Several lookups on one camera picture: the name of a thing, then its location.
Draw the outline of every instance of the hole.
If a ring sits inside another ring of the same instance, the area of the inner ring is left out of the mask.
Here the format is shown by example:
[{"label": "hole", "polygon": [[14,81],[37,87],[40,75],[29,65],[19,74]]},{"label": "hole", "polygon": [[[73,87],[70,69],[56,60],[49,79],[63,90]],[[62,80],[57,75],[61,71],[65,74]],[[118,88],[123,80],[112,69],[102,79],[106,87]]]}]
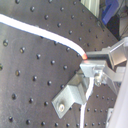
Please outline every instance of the hole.
[{"label": "hole", "polygon": [[94,109],[94,112],[97,112],[97,109]]},{"label": "hole", "polygon": [[68,66],[64,66],[64,67],[63,67],[64,70],[67,70],[67,68],[68,68]]},{"label": "hole", "polygon": [[33,77],[32,77],[32,80],[33,80],[33,81],[36,81],[36,80],[37,80],[37,76],[33,76]]},{"label": "hole", "polygon": [[13,122],[13,117],[10,116],[8,119],[9,119],[9,122],[11,123]]},{"label": "hole", "polygon": [[102,99],[104,99],[104,96],[102,96]]},{"label": "hole", "polygon": [[61,89],[63,89],[64,87],[65,87],[65,86],[64,86],[63,84],[60,86]]},{"label": "hole", "polygon": [[45,126],[45,122],[41,122],[41,126]]},{"label": "hole", "polygon": [[66,127],[69,127],[70,126],[70,124],[66,124]]},{"label": "hole", "polygon": [[75,17],[74,15],[71,15],[71,19],[74,19],[74,17]]},{"label": "hole", "polygon": [[3,45],[4,45],[5,47],[7,47],[7,46],[8,46],[8,40],[4,40],[4,41],[3,41]]},{"label": "hole", "polygon": [[84,13],[84,12],[85,12],[85,10],[84,10],[84,9],[82,9],[82,12]]},{"label": "hole", "polygon": [[69,31],[69,35],[71,35],[71,34],[72,34],[72,31],[70,30],[70,31]]},{"label": "hole", "polygon": [[82,38],[81,37],[79,37],[79,41],[81,41],[82,40]]},{"label": "hole", "polygon": [[94,126],[95,125],[95,123],[92,123],[92,126]]},{"label": "hole", "polygon": [[73,4],[76,5],[76,1],[74,1]]},{"label": "hole", "polygon": [[30,104],[32,104],[33,101],[34,101],[34,100],[33,100],[32,98],[29,99],[29,103],[30,103]]},{"label": "hole", "polygon": [[64,11],[64,7],[61,7],[61,8],[60,8],[60,11],[61,11],[61,12]]},{"label": "hole", "polygon": [[70,107],[69,110],[72,110],[72,107]]},{"label": "hole", "polygon": [[96,95],[96,98],[99,98],[99,95]]},{"label": "hole", "polygon": [[87,112],[89,112],[89,111],[90,111],[90,108],[87,109]]},{"label": "hole", "polygon": [[91,29],[89,29],[88,31],[89,31],[89,33],[90,33],[90,32],[91,32]]},{"label": "hole", "polygon": [[17,71],[15,72],[15,75],[16,75],[16,76],[20,76],[20,70],[17,70]]},{"label": "hole", "polygon": [[34,12],[35,11],[35,7],[31,7],[30,10],[31,10],[31,12]]},{"label": "hole", "polygon": [[60,28],[60,26],[61,26],[61,23],[58,23],[58,24],[57,24],[57,26],[58,26],[58,28]]},{"label": "hole", "polygon": [[48,15],[45,15],[45,16],[44,16],[44,19],[45,19],[45,20],[48,20],[48,18],[49,18]]},{"label": "hole", "polygon": [[70,48],[66,48],[66,51],[69,52]]},{"label": "hole", "polygon": [[20,52],[24,53],[25,52],[25,47],[20,48]]},{"label": "hole", "polygon": [[36,58],[37,58],[38,60],[40,59],[40,57],[41,57],[40,54],[37,54],[37,55],[36,55]]},{"label": "hole", "polygon": [[79,124],[76,124],[76,127],[79,127],[80,125]]},{"label": "hole", "polygon": [[3,65],[2,64],[0,64],[0,71],[2,71],[3,70]]},{"label": "hole", "polygon": [[89,46],[90,46],[90,44],[89,44],[89,43],[87,43],[87,46],[89,47]]},{"label": "hole", "polygon": [[81,22],[80,25],[83,26],[84,25],[83,22]]},{"label": "hole", "polygon": [[48,102],[46,101],[46,102],[44,102],[44,106],[48,106]]},{"label": "hole", "polygon": [[31,123],[30,120],[26,120],[26,124],[29,125]]},{"label": "hole", "polygon": [[55,64],[55,60],[52,60],[52,61],[51,61],[51,65],[54,65],[54,64]]},{"label": "hole", "polygon": [[50,85],[52,84],[52,81],[49,80],[49,81],[47,82],[47,84],[48,84],[48,86],[50,86]]},{"label": "hole", "polygon": [[16,94],[13,93],[13,94],[12,94],[12,99],[15,100],[16,97],[17,97]]},{"label": "hole", "polygon": [[88,126],[88,124],[87,124],[87,123],[85,123],[85,127],[86,127],[86,126]]},{"label": "hole", "polygon": [[59,125],[58,123],[55,123],[55,127],[58,127],[58,125]]},{"label": "hole", "polygon": [[48,0],[49,3],[52,3],[52,0]]},{"label": "hole", "polygon": [[15,0],[16,4],[19,4],[20,3],[20,0]]},{"label": "hole", "polygon": [[56,46],[58,44],[58,42],[54,41],[54,45]]}]

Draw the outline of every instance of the metal plate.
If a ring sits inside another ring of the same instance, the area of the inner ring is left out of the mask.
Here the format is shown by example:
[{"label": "metal plate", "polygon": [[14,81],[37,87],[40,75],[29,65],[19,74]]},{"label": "metal plate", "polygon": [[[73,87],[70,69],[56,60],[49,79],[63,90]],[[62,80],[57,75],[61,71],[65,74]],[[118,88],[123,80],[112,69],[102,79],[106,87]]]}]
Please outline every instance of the metal plate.
[{"label": "metal plate", "polygon": [[[101,50],[117,41],[79,1],[1,0],[0,13],[69,38],[85,51]],[[79,127],[79,105],[73,105],[60,120],[51,101],[79,69],[81,57],[54,41],[3,24],[0,28],[0,127]],[[105,127],[106,110],[113,107],[115,99],[108,86],[94,88],[87,105],[90,111],[85,113],[88,128]]]}]

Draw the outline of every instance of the bolt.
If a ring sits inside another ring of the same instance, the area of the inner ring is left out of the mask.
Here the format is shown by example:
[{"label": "bolt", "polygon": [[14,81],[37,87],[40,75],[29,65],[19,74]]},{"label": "bolt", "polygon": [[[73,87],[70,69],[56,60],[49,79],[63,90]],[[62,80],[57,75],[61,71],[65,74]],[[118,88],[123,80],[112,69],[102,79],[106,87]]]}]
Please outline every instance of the bolt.
[{"label": "bolt", "polygon": [[59,111],[60,111],[60,112],[63,112],[63,111],[64,111],[64,109],[65,109],[64,104],[60,104],[60,106],[59,106]]},{"label": "bolt", "polygon": [[20,49],[20,52],[21,52],[21,53],[24,53],[24,52],[25,52],[25,47],[22,47],[22,48]]},{"label": "bolt", "polygon": [[17,70],[17,71],[15,72],[15,74],[16,74],[16,76],[20,76],[20,70]]}]

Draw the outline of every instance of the white cable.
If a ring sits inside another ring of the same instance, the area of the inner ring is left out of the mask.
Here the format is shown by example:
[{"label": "white cable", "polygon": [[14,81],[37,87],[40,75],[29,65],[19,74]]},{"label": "white cable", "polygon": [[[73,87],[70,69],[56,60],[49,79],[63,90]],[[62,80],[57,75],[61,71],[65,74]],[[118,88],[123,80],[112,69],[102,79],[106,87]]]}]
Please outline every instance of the white cable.
[{"label": "white cable", "polygon": [[[88,99],[89,99],[89,97],[90,97],[90,95],[92,93],[93,87],[94,87],[94,77],[90,77],[89,87],[88,87],[88,90],[86,92],[87,101],[88,101]],[[80,128],[84,128],[84,115],[85,115],[86,104],[87,104],[87,102],[84,105],[81,105]]]},{"label": "white cable", "polygon": [[85,51],[79,45],[77,45],[73,41],[71,41],[67,38],[64,38],[60,35],[57,35],[55,33],[38,28],[36,26],[32,26],[32,25],[23,23],[21,21],[15,20],[13,18],[7,17],[3,14],[0,14],[0,22],[3,24],[6,24],[8,26],[11,26],[13,28],[56,41],[60,44],[63,44],[65,46],[75,50],[81,56],[83,56],[85,54]]}]

